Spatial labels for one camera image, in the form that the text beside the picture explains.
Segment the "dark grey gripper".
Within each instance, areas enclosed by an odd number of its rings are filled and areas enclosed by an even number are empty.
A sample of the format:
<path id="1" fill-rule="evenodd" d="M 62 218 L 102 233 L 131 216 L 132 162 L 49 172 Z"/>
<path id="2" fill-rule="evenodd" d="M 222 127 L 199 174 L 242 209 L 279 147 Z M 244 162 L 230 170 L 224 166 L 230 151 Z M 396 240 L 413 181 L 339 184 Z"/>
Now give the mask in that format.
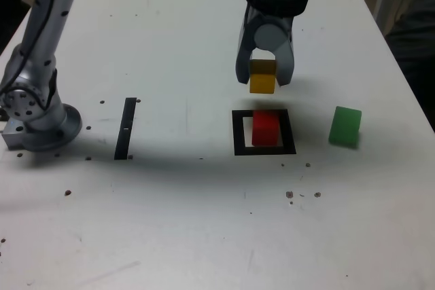
<path id="1" fill-rule="evenodd" d="M 255 35 L 246 31 L 248 24 L 260 22 Z M 263 14 L 247 4 L 239 36 L 239 46 L 235 62 L 235 73 L 238 82 L 247 84 L 250 79 L 249 61 L 253 50 L 257 47 L 275 55 L 275 77 L 279 86 L 291 82 L 294 71 L 294 54 L 288 33 L 292 32 L 293 18 L 280 18 Z"/>

